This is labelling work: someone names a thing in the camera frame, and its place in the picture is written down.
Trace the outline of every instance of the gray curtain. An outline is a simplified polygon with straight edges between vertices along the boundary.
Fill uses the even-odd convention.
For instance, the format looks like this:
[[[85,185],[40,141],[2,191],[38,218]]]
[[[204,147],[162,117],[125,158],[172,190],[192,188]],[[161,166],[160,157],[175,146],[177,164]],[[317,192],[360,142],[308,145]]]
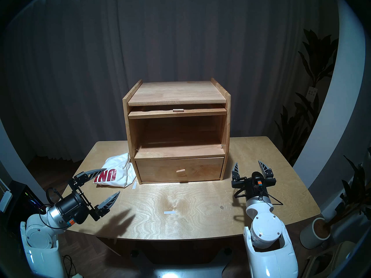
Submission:
[[[309,77],[303,28],[322,0],[35,0],[8,25],[1,59],[39,156],[83,159],[126,140],[122,98],[139,80],[214,77],[232,97],[231,136],[277,139],[274,120]]]

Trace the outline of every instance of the wooden table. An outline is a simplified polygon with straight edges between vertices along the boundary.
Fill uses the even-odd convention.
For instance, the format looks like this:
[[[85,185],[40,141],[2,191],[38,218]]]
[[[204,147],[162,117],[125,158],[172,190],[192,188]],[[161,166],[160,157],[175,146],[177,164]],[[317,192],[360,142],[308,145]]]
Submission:
[[[100,141],[91,149],[79,169],[101,168],[108,157],[128,152],[127,141]],[[150,183],[127,188],[99,186],[92,182],[82,191],[92,205],[121,191],[111,211],[98,221],[90,216],[72,231],[105,238],[137,240],[185,240],[241,235],[243,227],[251,225],[246,215],[244,198],[234,199],[231,171],[236,162],[240,175],[250,177],[259,171],[258,160],[272,168],[277,179],[269,194],[282,201],[273,213],[286,225],[320,214],[313,197],[274,144],[265,136],[230,139],[227,168],[222,181],[185,183]],[[63,196],[71,193],[69,187]]]

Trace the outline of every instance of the cabinet top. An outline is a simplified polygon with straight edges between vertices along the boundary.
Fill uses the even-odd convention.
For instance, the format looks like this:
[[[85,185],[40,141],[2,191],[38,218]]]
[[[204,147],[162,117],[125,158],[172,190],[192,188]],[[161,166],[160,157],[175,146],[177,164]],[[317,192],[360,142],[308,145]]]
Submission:
[[[129,106],[225,103],[225,97],[210,81],[142,83]]]

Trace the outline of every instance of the white pillar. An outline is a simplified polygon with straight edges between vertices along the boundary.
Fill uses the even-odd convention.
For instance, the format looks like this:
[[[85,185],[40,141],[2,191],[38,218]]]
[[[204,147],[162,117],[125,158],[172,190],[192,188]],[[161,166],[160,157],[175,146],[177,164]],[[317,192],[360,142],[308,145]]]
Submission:
[[[338,0],[339,46],[335,68],[317,122],[294,170],[307,188],[329,160],[348,125],[360,92],[365,66],[365,34],[344,0]]]

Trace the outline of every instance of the white cloth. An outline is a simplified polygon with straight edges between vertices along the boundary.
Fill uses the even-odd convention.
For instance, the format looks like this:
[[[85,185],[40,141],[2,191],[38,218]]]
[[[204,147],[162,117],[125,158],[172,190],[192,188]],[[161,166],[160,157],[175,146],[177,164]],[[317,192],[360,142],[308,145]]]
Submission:
[[[107,170],[95,178],[95,184],[127,187],[137,177],[129,153],[107,158],[102,168]]]

